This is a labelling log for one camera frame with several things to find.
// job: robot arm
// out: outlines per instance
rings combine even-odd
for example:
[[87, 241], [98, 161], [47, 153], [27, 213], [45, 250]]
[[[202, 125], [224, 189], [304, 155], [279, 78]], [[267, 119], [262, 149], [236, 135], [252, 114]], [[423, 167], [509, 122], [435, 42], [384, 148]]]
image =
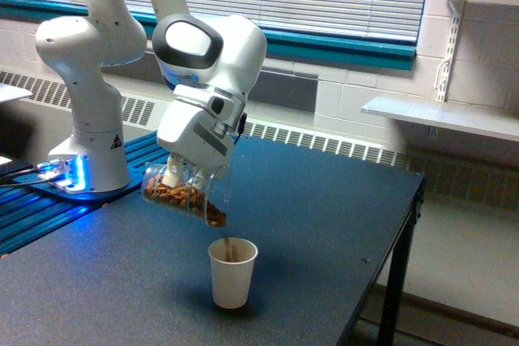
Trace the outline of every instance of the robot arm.
[[72, 193], [116, 190], [130, 181], [122, 147], [121, 95], [103, 80], [101, 67], [132, 62], [146, 49], [144, 29], [123, 0], [84, 1], [88, 17], [52, 19], [36, 33], [41, 59], [63, 78], [71, 97], [72, 135], [49, 159], [78, 159], [82, 179], [54, 183]]
[[267, 49], [261, 30], [238, 15], [197, 19], [186, 0], [152, 0], [153, 50], [174, 90], [157, 142], [196, 167], [229, 165], [249, 91]]

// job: white paper cup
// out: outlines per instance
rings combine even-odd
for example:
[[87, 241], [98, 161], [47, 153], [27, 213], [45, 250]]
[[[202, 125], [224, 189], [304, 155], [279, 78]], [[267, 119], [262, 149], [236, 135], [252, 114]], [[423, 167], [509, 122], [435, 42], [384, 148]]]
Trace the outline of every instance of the white paper cup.
[[241, 238], [227, 238], [232, 248], [232, 262], [225, 261], [225, 238], [209, 246], [211, 259], [212, 299], [221, 308], [239, 308], [247, 302], [254, 260], [258, 248]]

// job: table leg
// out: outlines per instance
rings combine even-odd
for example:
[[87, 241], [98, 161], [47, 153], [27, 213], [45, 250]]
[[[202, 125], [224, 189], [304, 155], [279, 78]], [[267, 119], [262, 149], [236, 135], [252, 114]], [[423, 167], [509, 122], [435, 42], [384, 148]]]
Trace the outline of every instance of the table leg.
[[391, 346], [395, 330], [397, 328], [398, 309], [402, 290], [404, 288], [405, 272], [413, 241], [414, 225], [418, 217], [418, 209], [415, 204], [411, 210], [401, 235], [392, 251], [391, 267], [389, 268], [388, 286], [382, 309], [382, 319], [377, 340], [377, 346]]

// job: warning label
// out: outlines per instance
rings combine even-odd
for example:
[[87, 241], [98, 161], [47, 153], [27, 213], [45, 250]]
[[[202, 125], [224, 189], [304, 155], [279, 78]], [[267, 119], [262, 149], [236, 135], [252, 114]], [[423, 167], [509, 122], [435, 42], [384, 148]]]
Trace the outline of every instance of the warning label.
[[110, 149], [117, 149], [122, 146], [121, 139], [119, 138], [119, 134], [115, 135], [114, 141], [112, 142], [112, 147]]

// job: wall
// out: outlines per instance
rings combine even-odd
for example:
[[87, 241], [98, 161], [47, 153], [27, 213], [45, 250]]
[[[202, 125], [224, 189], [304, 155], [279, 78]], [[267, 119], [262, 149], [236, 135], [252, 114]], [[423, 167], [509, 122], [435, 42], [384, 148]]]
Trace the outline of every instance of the wall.
[[[380, 93], [434, 99], [436, 67], [444, 56], [450, 26], [447, 2], [426, 0], [418, 56], [412, 71], [268, 58], [264, 64], [268, 72], [319, 80], [315, 116], [255, 102], [247, 110], [254, 117], [337, 132], [389, 144], [397, 150], [426, 148], [518, 166], [517, 143], [450, 130], [440, 130], [439, 138], [431, 139], [427, 126], [360, 113], [362, 105]], [[33, 23], [0, 20], [0, 42], [3, 43], [0, 66], [52, 74], [37, 57], [35, 31]], [[515, 66], [519, 60], [519, 8], [467, 4], [455, 60], [449, 100], [519, 111], [519, 70]], [[134, 92], [150, 93], [147, 90]], [[167, 89], [157, 88], [151, 93], [169, 98]]]

